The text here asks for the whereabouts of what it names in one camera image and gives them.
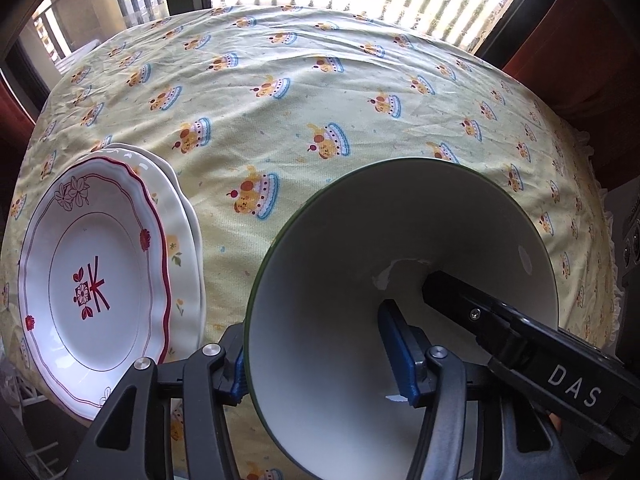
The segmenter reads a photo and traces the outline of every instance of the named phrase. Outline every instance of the plate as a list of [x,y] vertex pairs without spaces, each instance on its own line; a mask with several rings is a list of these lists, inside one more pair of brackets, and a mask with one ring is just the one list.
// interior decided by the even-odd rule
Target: plate
[[189,221],[189,227],[191,228],[191,235],[193,235],[193,243],[196,246],[196,257],[198,259],[198,275],[200,277],[200,343],[202,344],[202,340],[204,338],[204,327],[205,320],[207,317],[207,295],[204,286],[204,259],[202,252],[202,232],[200,231],[200,223],[198,222],[198,216],[196,215],[196,211],[189,202],[189,199],[185,196],[185,194],[180,189],[180,183],[178,182],[178,176],[175,174],[174,168],[164,160],[164,158],[157,156],[155,153],[151,153],[143,148],[139,148],[138,146],[131,146],[129,144],[123,144],[122,142],[112,142],[109,144],[110,148],[125,148],[126,150],[131,150],[132,152],[137,152],[140,155],[146,156],[149,160],[151,160],[162,172],[166,175],[166,177],[171,181],[172,186],[178,197],[180,197],[180,202],[182,203],[182,207],[184,208],[184,212],[187,215],[187,220]]
[[128,148],[106,148],[81,160],[108,156],[127,164],[145,183],[160,215],[167,246],[172,307],[166,361],[189,357],[198,349],[202,331],[200,271],[187,215],[169,178],[148,157]]
[[27,345],[76,415],[96,413],[135,359],[168,351],[171,293],[164,230],[126,164],[68,168],[36,207],[18,268]]

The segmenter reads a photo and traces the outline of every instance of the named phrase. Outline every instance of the metal bolt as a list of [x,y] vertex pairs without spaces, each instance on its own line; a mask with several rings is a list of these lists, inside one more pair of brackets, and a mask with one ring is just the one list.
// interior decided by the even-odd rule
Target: metal bolt
[[135,360],[133,366],[136,370],[146,370],[151,366],[151,359],[148,357],[140,357]]
[[222,348],[220,348],[218,343],[209,343],[202,347],[202,353],[208,356],[218,355],[221,350]]
[[444,359],[448,353],[449,352],[447,352],[447,349],[444,348],[444,346],[436,345],[429,348],[429,354],[431,357],[435,357],[436,359]]

